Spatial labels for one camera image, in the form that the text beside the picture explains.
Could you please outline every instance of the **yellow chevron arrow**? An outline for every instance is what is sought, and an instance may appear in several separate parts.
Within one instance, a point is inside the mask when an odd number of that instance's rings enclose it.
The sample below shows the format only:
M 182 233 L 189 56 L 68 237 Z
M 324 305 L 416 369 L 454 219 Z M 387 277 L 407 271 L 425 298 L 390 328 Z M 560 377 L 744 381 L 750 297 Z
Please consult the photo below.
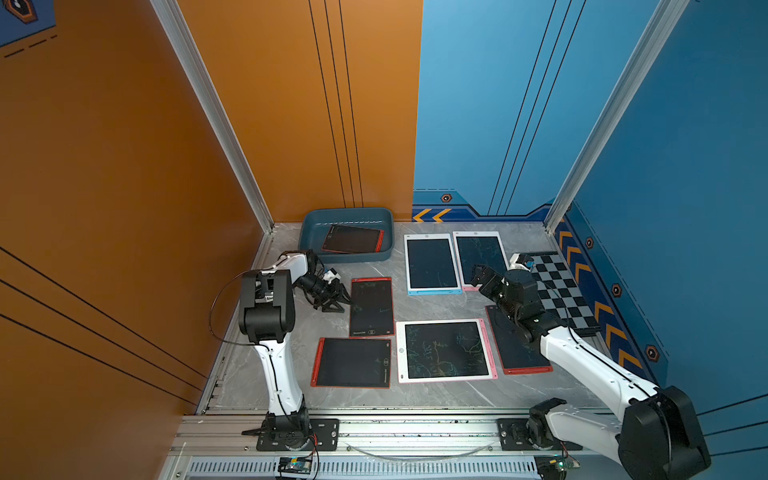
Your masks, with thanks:
M 578 274 L 580 271 L 586 270 L 588 272 L 591 272 L 592 269 L 588 265 L 584 265 L 583 263 L 576 263 L 576 283 L 578 283 Z
M 565 258 L 565 262 L 568 263 L 568 265 L 571 264 L 571 253 L 581 253 L 581 250 L 576 247 L 568 248 L 568 256 Z
M 622 349 L 619 349 L 619 366 L 624 366 L 625 360 L 629 360 L 630 362 L 637 365 L 638 369 L 643 368 L 643 366 L 640 364 L 640 360 L 634 358 L 632 355 L 630 355 L 629 353 L 626 353 Z
M 448 213 L 449 211 L 451 211 L 451 209 L 450 209 L 450 208 L 446 208 L 445 210 L 443 210 L 443 211 L 442 211 L 442 212 L 440 212 L 439 214 L 437 214 L 437 215 L 435 215 L 434 217 L 432 217 L 432 219 L 433 219 L 435 222 L 439 222 L 439 223 L 442 223 L 442 218 L 440 218 L 440 217 L 442 217 L 443 215 L 445 215 L 445 214 L 446 214 L 446 213 Z
M 613 325 L 606 325 L 605 326 L 605 345 L 610 349 L 611 348 L 611 334 L 619 335 L 623 339 L 627 339 L 627 336 L 624 335 L 624 332 L 619 330 Z
M 571 232 L 566 232 L 565 230 L 560 232 L 560 251 L 563 251 L 563 237 L 573 237 L 574 235 Z
M 429 212 L 430 210 L 431 210 L 431 208 L 425 208 L 424 210 L 422 210 L 421 212 L 419 212 L 419 214 L 418 214 L 418 215 L 416 215 L 415 217 L 413 217 L 413 220 L 416 220 L 417 222 L 421 222 L 421 223 L 424 223 L 424 220 L 422 220 L 422 215 L 426 214 L 426 213 L 427 213 L 427 212 Z
M 600 321 L 600 311 L 610 313 L 611 315 L 615 315 L 612 308 L 610 308 L 608 305 L 604 305 L 600 302 L 594 303 L 594 319 L 598 322 Z

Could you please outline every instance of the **ventilation grille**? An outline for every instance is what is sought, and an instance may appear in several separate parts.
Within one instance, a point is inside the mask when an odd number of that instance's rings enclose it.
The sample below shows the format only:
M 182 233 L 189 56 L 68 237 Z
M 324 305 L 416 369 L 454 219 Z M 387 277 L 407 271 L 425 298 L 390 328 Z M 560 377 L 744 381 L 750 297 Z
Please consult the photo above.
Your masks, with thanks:
M 424 462 L 394 462 L 375 458 L 320 459 L 319 480 L 390 478 L 539 478 L 533 457 L 472 458 Z M 276 459 L 247 457 L 193 457 L 187 476 L 274 478 Z

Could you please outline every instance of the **white tablet frame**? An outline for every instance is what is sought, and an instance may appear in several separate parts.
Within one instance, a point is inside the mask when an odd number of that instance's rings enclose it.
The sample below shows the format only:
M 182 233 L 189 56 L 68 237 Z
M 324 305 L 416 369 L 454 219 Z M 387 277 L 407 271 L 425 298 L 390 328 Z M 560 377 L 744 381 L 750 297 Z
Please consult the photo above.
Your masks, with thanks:
M 411 288 L 411 270 L 408 267 L 408 240 L 447 240 L 449 250 L 451 251 L 451 261 L 453 262 L 453 274 L 456 278 L 456 286 L 444 286 L 434 288 Z M 462 279 L 458 276 L 458 267 L 456 266 L 456 248 L 452 241 L 450 233 L 424 233 L 419 235 L 403 235 L 403 244 L 406 252 L 406 282 L 409 295 L 452 295 L 461 293 Z
M 502 243 L 502 237 L 498 234 L 498 232 L 453 232 L 453 246 L 456 249 L 456 265 L 458 266 L 458 279 L 462 282 L 462 289 L 465 292 L 475 292 L 480 289 L 482 285 L 472 286 L 468 283 L 464 283 L 464 273 L 462 271 L 462 255 L 458 251 L 458 241 L 456 240 L 457 237 L 496 237 L 496 240 L 498 240 L 498 245 L 502 249 L 502 258 L 504 259 L 504 264 L 507 267 L 507 270 L 509 270 L 509 263 L 507 260 L 507 253 L 504 251 L 504 244 Z M 506 272 L 498 272 L 501 275 L 504 275 Z
M 467 323 L 474 322 L 480 332 L 480 341 L 483 345 L 485 354 L 485 367 L 488 369 L 487 375 L 473 376 L 438 376 L 411 379 L 408 377 L 408 347 L 406 346 L 406 326 L 415 324 L 435 324 L 435 323 Z M 400 383 L 426 383 L 426 382 L 458 382 L 460 380 L 493 380 L 498 378 L 496 364 L 493 360 L 491 351 L 491 342 L 488 340 L 488 330 L 485 328 L 483 319 L 457 319 L 457 320 L 416 320 L 408 322 L 395 323 L 395 338 L 397 346 L 397 379 Z

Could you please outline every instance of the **drawing tablet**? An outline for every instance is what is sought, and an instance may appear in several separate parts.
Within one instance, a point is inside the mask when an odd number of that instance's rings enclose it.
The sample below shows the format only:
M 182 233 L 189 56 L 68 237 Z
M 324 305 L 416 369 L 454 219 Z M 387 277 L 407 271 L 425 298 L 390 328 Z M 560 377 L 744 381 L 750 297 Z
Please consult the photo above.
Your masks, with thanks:
M 496 305 L 487 306 L 485 311 L 488 313 L 488 321 L 491 323 L 491 331 L 505 375 L 552 371 L 552 364 L 541 352 L 537 352 L 520 341 L 517 333 L 515 333 L 515 324 Z
M 321 338 L 310 385 L 388 389 L 391 344 L 387 339 Z
M 458 274 L 464 290 L 477 290 L 472 286 L 475 265 L 487 265 L 504 275 L 508 269 L 507 257 L 498 232 L 453 232 L 453 243 L 458 253 Z
M 397 322 L 400 383 L 497 379 L 482 319 Z
M 355 278 L 352 280 L 352 308 L 349 309 L 349 336 L 395 334 L 392 312 L 392 279 Z
M 456 257 L 449 233 L 405 235 L 409 295 L 461 293 Z
M 331 225 L 323 241 L 323 251 L 335 253 L 371 253 L 382 249 L 384 230 Z

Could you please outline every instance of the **blue plastic tray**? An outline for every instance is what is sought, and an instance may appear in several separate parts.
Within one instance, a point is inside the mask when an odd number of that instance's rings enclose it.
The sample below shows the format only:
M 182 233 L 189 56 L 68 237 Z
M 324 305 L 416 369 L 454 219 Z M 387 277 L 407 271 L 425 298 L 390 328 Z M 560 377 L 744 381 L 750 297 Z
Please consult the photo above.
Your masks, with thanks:
M 328 230 L 333 224 L 384 230 L 381 251 L 375 253 L 323 252 L 323 241 L 325 241 Z M 392 255 L 394 229 L 392 212 L 386 208 L 360 207 L 314 210 L 304 217 L 299 237 L 299 250 L 314 251 L 323 263 L 381 262 Z

